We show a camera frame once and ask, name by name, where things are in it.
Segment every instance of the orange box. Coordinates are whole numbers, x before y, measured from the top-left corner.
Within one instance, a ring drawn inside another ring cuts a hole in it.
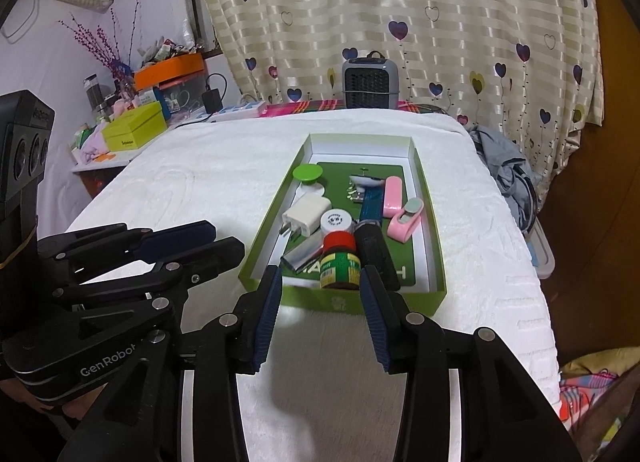
[[[180,76],[201,72],[204,68],[204,60],[197,52],[196,54],[185,54],[165,59],[136,72],[134,77],[136,90],[143,90]]]

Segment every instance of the gray fabric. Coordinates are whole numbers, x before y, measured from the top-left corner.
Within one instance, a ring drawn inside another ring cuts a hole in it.
[[[542,176],[531,169],[516,144],[500,132],[476,124],[469,129],[469,135],[476,145],[478,157],[489,169],[507,201],[518,227],[526,232],[535,218],[537,204],[535,192],[531,193],[524,176],[529,177],[534,187]]]

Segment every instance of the white charger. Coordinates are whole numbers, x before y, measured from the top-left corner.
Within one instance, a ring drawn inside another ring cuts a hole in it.
[[[282,229],[284,234],[288,229],[291,233],[300,232],[302,236],[309,238],[320,227],[322,215],[331,209],[331,201],[315,193],[305,193],[282,214]]]

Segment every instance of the space heater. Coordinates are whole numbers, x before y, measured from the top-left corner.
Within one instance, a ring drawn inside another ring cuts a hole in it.
[[[357,57],[342,64],[347,108],[398,108],[398,67],[384,57]]]

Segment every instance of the white towel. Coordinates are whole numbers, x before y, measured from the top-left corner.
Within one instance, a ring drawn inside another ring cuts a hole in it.
[[[554,334],[529,251],[466,131],[442,115],[340,110],[193,124],[145,150],[82,212],[77,230],[126,222],[155,230],[207,219],[247,249],[309,133],[408,135],[420,154],[442,243],[448,294],[434,319],[494,328],[558,406]],[[139,274],[137,262],[111,273]],[[237,270],[190,290],[182,328],[230,311]],[[451,461],[460,460],[460,395],[452,378]],[[281,307],[267,362],[239,376],[252,462],[389,461],[404,376],[376,362],[365,319]]]

